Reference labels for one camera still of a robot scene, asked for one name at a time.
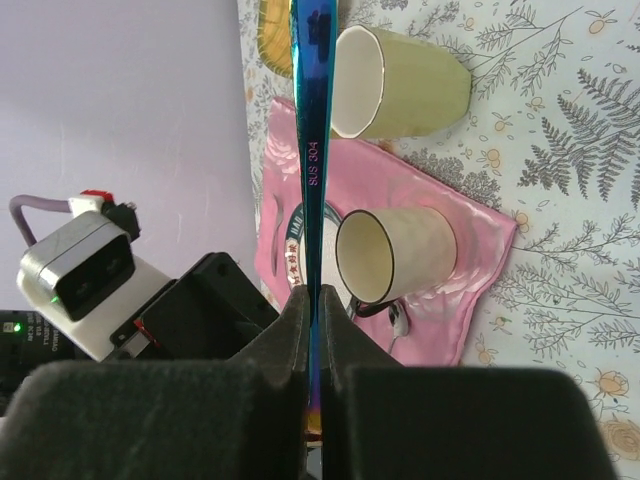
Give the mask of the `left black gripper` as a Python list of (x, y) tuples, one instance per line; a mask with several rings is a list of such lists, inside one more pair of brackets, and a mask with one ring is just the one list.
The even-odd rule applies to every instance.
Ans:
[(2, 310), (1, 409), (38, 366), (75, 358), (74, 344), (35, 311)]

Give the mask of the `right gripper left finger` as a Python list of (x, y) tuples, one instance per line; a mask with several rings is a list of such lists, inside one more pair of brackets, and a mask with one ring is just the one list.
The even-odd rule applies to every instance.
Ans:
[(226, 361), (36, 369), (1, 428), (5, 479), (302, 479), (310, 300)]

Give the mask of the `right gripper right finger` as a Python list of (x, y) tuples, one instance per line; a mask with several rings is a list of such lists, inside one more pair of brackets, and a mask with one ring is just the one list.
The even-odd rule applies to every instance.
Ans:
[(405, 367), (319, 298), (327, 479), (612, 479), (588, 402), (543, 368)]

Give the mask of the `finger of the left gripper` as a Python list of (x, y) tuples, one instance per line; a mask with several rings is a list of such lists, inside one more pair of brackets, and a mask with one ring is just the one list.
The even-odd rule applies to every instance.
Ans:
[(209, 253), (111, 334), (109, 358), (226, 360), (277, 318), (229, 254)]

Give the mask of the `iridescent rainbow spoon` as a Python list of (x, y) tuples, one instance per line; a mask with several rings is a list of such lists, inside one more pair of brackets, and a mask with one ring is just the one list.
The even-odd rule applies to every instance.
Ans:
[(289, 2), (293, 93), (299, 149), (305, 237), (306, 287), (310, 300), (307, 438), (322, 438), (319, 302), (334, 84), (338, 7), (335, 1)]

